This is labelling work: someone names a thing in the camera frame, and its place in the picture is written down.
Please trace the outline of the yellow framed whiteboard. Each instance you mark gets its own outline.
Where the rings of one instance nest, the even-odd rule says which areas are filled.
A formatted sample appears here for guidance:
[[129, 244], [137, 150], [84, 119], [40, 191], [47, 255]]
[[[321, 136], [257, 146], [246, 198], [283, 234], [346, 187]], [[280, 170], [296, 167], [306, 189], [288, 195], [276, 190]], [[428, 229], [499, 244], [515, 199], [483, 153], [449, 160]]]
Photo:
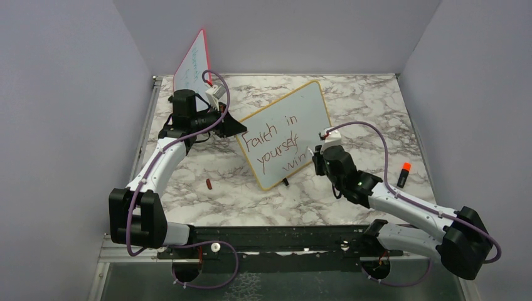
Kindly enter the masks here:
[[313, 80], [242, 119], [237, 141], [255, 179], [268, 191], [312, 162], [307, 148], [320, 143], [331, 119], [319, 82]]

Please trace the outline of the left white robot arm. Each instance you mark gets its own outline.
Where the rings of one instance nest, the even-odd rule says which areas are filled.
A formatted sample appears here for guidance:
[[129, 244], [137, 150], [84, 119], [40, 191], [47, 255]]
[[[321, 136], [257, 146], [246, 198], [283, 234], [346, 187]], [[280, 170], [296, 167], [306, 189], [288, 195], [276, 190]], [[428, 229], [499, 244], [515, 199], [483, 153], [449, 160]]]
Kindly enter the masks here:
[[161, 196], [198, 135], [225, 138], [247, 131], [221, 102], [227, 96], [224, 87], [213, 85], [204, 97], [190, 89], [176, 90], [169, 97], [173, 111], [158, 133], [154, 152], [125, 188], [115, 188], [109, 195], [110, 236], [114, 243], [141, 248], [173, 246], [181, 257], [194, 255], [197, 241], [191, 236], [193, 227], [168, 222]]

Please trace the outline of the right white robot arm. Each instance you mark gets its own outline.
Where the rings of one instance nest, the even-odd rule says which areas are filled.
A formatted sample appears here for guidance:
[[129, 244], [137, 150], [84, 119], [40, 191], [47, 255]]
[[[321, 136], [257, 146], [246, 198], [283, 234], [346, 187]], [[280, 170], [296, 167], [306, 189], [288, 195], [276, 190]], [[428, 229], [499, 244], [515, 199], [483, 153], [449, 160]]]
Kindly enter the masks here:
[[312, 161], [318, 176], [353, 204], [391, 214], [407, 222], [400, 226], [375, 221], [362, 238], [370, 255], [383, 250], [406, 251], [439, 261], [449, 272], [466, 279], [477, 277], [494, 244], [478, 212], [464, 206], [446, 208], [388, 188], [382, 178], [356, 168], [342, 146], [316, 146]]

